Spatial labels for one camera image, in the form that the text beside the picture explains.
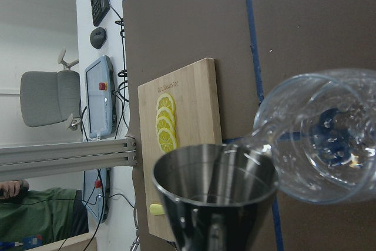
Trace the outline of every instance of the lemon slice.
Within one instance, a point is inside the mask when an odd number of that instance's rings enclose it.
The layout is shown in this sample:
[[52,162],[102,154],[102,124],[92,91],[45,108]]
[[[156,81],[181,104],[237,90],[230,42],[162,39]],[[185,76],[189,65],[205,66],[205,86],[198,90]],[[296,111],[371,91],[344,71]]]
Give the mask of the lemon slice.
[[157,118],[159,117],[166,117],[170,120],[172,125],[175,127],[175,117],[174,114],[171,113],[170,108],[162,106],[157,112]]
[[168,153],[177,148],[177,140],[172,131],[166,128],[161,128],[157,134],[158,144],[160,150],[164,153]]
[[158,97],[157,100],[157,111],[162,108],[162,107],[167,107],[171,110],[171,113],[175,113],[175,101],[172,98],[171,95],[168,93],[164,93]]
[[175,128],[172,125],[170,119],[166,117],[159,117],[157,118],[157,121],[155,123],[155,130],[157,134],[158,134],[158,131],[163,128],[170,130],[172,133],[175,133]]

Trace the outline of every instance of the office chair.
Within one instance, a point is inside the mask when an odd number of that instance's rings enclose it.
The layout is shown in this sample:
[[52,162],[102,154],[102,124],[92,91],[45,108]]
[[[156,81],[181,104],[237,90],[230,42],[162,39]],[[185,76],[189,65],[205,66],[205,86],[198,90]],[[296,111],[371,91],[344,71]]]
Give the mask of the office chair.
[[36,127],[67,121],[67,128],[77,129],[80,123],[80,77],[70,68],[78,63],[58,58],[64,64],[60,72],[26,72],[21,77],[20,103],[26,126]]

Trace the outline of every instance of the bamboo cutting board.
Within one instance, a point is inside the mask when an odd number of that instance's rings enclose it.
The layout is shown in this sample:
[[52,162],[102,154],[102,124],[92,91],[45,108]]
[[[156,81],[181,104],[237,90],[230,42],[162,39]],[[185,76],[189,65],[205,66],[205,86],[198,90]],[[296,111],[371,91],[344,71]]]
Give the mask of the bamboo cutting board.
[[160,204],[151,181],[155,162],[163,155],[155,130],[156,104],[163,93],[175,100],[175,132],[179,147],[201,143],[221,144],[217,83],[214,59],[204,58],[138,87],[140,127],[149,232],[175,241],[165,215],[149,213],[151,204]]

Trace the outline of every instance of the tablet with red button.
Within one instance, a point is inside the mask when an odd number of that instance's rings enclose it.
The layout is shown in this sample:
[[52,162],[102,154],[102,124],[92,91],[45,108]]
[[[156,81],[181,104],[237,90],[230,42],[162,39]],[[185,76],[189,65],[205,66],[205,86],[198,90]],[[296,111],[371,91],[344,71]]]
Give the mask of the tablet with red button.
[[106,55],[85,69],[90,138],[108,136],[115,129],[115,85],[112,74],[112,64]]

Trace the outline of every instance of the emergency stop button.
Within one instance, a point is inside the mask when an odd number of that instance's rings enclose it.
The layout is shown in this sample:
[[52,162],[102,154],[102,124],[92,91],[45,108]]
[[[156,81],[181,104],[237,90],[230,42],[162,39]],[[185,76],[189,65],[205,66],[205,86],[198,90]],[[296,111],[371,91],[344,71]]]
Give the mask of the emergency stop button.
[[94,187],[95,188],[101,188],[102,187],[102,182],[100,180],[94,181]]
[[98,87],[99,87],[100,91],[106,91],[107,90],[107,83],[106,82],[100,82]]

